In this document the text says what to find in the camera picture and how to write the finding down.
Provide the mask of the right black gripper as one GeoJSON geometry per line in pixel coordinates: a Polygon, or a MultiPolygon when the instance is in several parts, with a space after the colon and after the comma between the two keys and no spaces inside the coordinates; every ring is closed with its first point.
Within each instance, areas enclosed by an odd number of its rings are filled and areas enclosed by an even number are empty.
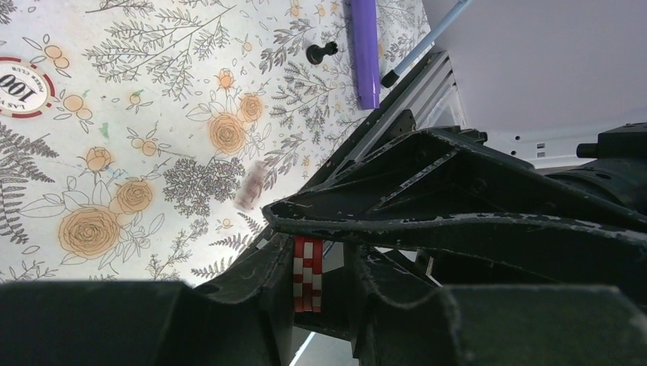
{"type": "Polygon", "coordinates": [[[551,173],[550,178],[639,213],[646,212],[646,123],[626,124],[581,143],[589,163],[551,173]]]}

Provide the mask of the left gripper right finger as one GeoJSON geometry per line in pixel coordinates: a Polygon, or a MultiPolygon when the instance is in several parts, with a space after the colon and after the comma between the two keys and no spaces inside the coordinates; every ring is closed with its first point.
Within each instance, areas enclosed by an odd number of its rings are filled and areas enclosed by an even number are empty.
{"type": "Polygon", "coordinates": [[[614,287],[435,287],[367,246],[349,249],[362,365],[644,365],[646,317],[614,287]]]}

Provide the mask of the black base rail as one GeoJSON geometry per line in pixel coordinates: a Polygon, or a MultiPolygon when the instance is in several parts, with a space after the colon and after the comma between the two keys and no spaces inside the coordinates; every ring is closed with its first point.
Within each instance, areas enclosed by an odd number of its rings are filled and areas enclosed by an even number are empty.
{"type": "Polygon", "coordinates": [[[380,139],[394,132],[395,136],[411,132],[416,121],[411,109],[396,111],[375,110],[364,118],[349,137],[322,162],[320,168],[305,183],[301,191],[325,182],[345,167],[359,161],[381,145],[380,139]]]}

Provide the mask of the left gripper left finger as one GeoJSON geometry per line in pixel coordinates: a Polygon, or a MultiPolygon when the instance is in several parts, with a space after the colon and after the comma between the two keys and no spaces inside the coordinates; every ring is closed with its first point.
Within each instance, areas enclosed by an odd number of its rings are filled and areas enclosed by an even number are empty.
{"type": "Polygon", "coordinates": [[[293,239],[197,287],[180,281],[11,282],[3,365],[286,365],[293,239]]]}

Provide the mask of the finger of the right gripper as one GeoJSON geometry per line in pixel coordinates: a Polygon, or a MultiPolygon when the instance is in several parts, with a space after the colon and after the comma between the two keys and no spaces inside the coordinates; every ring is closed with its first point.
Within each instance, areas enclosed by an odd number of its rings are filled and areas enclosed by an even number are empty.
{"type": "Polygon", "coordinates": [[[549,174],[479,131],[430,128],[262,212],[282,233],[427,251],[442,284],[603,284],[645,303],[646,212],[549,174]]]}

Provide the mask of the floral table mat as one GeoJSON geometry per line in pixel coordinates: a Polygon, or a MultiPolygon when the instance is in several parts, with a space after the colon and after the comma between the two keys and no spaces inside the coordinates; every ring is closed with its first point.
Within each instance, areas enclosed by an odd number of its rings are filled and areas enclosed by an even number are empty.
{"type": "Polygon", "coordinates": [[[226,270],[367,116],[347,1],[3,1],[1,57],[56,89],[1,115],[1,280],[226,270]],[[306,49],[334,41],[319,65],[306,49]],[[268,164],[249,212],[233,200],[268,164]]]}

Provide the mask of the purple marker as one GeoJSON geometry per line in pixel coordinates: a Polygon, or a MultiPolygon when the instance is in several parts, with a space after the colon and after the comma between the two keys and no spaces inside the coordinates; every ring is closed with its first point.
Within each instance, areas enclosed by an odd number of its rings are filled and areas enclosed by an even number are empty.
{"type": "Polygon", "coordinates": [[[381,91],[376,1],[351,0],[349,4],[359,106],[374,110],[379,108],[381,91]]]}

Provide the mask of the row of red poker chips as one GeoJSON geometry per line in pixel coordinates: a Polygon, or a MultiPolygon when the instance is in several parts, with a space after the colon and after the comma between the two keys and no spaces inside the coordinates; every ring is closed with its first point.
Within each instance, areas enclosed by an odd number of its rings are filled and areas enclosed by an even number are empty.
{"type": "Polygon", "coordinates": [[[296,313],[321,311],[324,242],[295,237],[293,251],[293,299],[296,313]]]}

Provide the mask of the falling red poker chip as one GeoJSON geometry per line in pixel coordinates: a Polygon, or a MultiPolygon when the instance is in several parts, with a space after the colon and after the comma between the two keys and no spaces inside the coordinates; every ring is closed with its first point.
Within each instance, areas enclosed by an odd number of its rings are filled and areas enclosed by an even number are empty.
{"type": "Polygon", "coordinates": [[[243,212],[254,209],[263,193],[264,181],[268,171],[269,168],[266,162],[255,161],[253,163],[233,200],[236,209],[243,212]]]}

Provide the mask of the black chess pawn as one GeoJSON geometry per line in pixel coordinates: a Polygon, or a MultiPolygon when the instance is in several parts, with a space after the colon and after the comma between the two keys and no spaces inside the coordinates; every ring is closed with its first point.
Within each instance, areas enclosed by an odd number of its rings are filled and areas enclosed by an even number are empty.
{"type": "Polygon", "coordinates": [[[319,65],[323,62],[325,56],[333,56],[338,51],[338,44],[334,41],[328,42],[324,46],[312,44],[306,49],[306,58],[310,64],[319,65]]]}

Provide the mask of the single red poker chip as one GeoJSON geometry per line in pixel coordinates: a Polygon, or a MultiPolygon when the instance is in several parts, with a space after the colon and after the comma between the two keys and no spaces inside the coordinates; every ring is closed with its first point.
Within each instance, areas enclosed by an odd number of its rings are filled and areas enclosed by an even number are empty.
{"type": "Polygon", "coordinates": [[[1,57],[1,115],[29,119],[50,109],[56,97],[53,80],[38,66],[1,57]]]}

